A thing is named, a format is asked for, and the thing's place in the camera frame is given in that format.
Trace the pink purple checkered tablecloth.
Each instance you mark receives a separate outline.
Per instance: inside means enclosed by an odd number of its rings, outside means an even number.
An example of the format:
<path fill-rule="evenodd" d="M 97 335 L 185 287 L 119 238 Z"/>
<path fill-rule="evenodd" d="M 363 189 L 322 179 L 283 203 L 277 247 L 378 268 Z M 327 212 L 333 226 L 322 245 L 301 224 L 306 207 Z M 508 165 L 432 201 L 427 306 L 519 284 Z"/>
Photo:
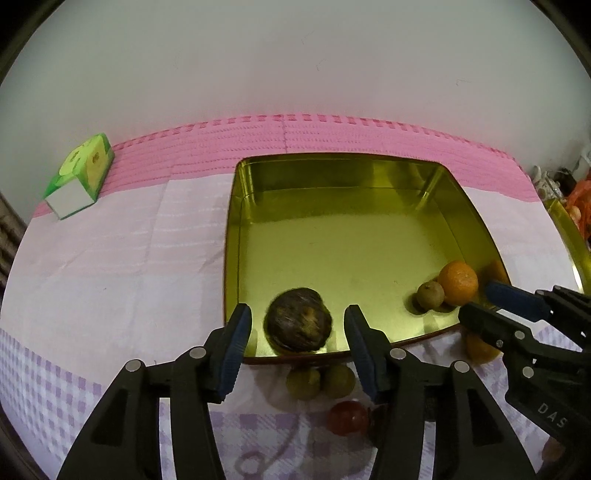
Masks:
<path fill-rule="evenodd" d="M 65 220 L 37 208 L 2 302 L 1 405 L 50 478 L 127 360 L 171 360 L 221 323 L 228 195 L 245 157 L 349 151 L 439 162 L 479 211 L 516 285 L 578 284 L 526 173 L 510 155 L 460 137 L 278 114 L 186 124 L 114 151 L 93 206 Z"/>

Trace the orange mandarin with stem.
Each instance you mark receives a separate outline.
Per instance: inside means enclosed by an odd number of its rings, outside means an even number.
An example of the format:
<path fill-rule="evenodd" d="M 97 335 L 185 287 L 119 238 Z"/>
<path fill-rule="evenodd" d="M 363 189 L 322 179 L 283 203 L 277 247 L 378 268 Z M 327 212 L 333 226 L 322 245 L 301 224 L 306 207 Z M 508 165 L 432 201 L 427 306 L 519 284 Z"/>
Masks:
<path fill-rule="evenodd" d="M 482 340 L 474 333 L 467 333 L 465 336 L 465 350 L 471 363 L 484 365 L 497 359 L 501 351 Z"/>

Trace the gold tin lid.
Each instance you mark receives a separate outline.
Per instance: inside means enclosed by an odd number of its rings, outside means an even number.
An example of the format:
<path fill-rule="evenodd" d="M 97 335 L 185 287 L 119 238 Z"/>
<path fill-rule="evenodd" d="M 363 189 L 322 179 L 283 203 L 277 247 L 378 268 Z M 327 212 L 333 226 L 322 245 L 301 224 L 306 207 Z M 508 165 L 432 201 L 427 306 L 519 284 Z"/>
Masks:
<path fill-rule="evenodd" d="M 590 295 L 590 251 L 586 242 L 558 199 L 545 200 L 544 206 L 568 251 L 578 288 Z"/>

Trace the red toffee tin box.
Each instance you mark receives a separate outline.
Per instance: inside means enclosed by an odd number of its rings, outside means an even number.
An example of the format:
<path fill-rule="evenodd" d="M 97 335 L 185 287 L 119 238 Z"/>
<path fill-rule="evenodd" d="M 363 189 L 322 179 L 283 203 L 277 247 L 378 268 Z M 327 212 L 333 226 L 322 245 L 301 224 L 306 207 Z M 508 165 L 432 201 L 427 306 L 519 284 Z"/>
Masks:
<path fill-rule="evenodd" d="M 245 362 L 290 364 L 263 330 L 271 301 L 308 287 L 332 315 L 320 350 L 301 361 L 345 358 L 344 313 L 359 306 L 394 345 L 443 334 L 458 322 L 444 307 L 420 313 L 412 298 L 450 262 L 470 265 L 481 284 L 508 274 L 481 215 L 437 162 L 353 153 L 301 153 L 238 162 L 228 205 L 224 309 L 252 311 Z"/>

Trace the tan longan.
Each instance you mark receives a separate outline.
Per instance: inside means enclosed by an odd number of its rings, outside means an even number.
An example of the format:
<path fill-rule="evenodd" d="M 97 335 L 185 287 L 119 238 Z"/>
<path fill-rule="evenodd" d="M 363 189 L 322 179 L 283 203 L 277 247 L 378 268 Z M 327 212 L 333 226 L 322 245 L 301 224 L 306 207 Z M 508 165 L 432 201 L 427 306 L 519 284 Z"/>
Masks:
<path fill-rule="evenodd" d="M 346 364 L 322 369 L 322 392 L 331 399 L 348 397 L 356 387 L 356 375 Z"/>
<path fill-rule="evenodd" d="M 315 368 L 291 369 L 287 374 L 286 386 L 295 400 L 313 400 L 321 392 L 321 374 Z"/>

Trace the orange plastic bag clutter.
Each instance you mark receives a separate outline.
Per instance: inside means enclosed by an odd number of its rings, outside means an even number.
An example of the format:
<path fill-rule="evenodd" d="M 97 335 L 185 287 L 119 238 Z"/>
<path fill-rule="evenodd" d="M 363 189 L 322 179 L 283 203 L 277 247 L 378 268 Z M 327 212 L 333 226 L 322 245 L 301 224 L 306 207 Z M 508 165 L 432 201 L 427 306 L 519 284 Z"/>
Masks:
<path fill-rule="evenodd" d="M 578 182 L 567 197 L 566 210 L 585 241 L 590 239 L 591 181 Z"/>

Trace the dark brown fruit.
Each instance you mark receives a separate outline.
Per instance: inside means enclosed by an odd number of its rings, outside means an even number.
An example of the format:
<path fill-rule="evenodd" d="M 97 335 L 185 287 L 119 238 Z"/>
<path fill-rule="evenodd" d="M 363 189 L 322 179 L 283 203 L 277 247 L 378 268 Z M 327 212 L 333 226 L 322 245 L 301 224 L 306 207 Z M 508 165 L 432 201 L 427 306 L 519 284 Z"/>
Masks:
<path fill-rule="evenodd" d="M 317 291 L 294 288 L 271 301 L 263 331 L 270 347 L 280 354 L 314 353 L 325 347 L 331 336 L 332 314 Z"/>

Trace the bamboo chair frame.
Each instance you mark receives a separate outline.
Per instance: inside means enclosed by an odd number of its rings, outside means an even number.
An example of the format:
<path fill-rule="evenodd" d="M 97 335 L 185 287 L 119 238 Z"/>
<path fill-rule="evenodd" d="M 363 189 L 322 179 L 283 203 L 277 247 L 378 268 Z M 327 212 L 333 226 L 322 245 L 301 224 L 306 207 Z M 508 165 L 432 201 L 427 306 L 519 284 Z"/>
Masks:
<path fill-rule="evenodd" d="M 0 278 L 4 296 L 8 277 L 18 247 L 26 231 L 26 224 L 16 214 L 3 195 L 0 196 Z"/>

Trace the red tomato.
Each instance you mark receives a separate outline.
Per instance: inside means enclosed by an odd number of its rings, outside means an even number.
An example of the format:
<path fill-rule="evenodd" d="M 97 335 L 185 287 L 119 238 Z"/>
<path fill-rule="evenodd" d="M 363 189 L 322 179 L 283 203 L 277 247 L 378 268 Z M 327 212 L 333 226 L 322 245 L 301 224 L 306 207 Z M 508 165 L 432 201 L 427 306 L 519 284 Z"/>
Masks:
<path fill-rule="evenodd" d="M 339 402 L 327 414 L 327 428 L 335 435 L 365 434 L 368 426 L 369 411 L 360 402 Z"/>

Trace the green tissue box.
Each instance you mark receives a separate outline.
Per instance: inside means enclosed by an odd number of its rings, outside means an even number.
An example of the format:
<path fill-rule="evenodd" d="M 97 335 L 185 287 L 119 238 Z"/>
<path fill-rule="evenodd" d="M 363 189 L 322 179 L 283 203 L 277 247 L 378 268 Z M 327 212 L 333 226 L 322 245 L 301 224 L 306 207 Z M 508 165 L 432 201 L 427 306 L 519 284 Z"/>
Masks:
<path fill-rule="evenodd" d="M 97 201 L 113 159 L 114 151 L 104 133 L 93 135 L 68 154 L 43 196 L 58 219 Z"/>

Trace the green longan lone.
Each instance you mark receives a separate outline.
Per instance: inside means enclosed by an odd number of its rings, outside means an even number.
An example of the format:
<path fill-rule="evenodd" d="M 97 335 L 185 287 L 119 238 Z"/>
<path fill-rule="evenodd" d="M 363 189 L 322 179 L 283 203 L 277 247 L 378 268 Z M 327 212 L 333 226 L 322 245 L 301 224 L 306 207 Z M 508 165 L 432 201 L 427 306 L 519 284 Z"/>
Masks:
<path fill-rule="evenodd" d="M 424 310 L 438 309 L 445 301 L 445 291 L 435 280 L 425 282 L 417 290 L 416 301 Z"/>

